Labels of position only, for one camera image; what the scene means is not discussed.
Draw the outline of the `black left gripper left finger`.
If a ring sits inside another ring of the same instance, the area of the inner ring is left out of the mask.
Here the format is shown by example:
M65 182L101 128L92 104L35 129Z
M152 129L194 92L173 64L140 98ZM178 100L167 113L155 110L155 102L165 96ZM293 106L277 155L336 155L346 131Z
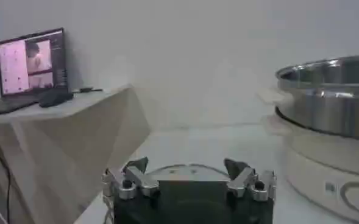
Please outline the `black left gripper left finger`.
M139 191L149 198L159 193L159 182L145 174L148 162L145 156L128 161L122 169L106 169L102 174L105 195L114 195L120 200L131 200L136 198Z

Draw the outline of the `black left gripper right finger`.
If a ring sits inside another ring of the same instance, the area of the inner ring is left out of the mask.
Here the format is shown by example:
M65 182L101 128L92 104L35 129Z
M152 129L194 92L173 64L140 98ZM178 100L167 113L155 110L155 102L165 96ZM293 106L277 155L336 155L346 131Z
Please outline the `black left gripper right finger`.
M243 198L249 192L254 201L276 200L277 177L273 170L259 174L247 163L228 158L224 159L224 166L230 178L227 190L236 198Z

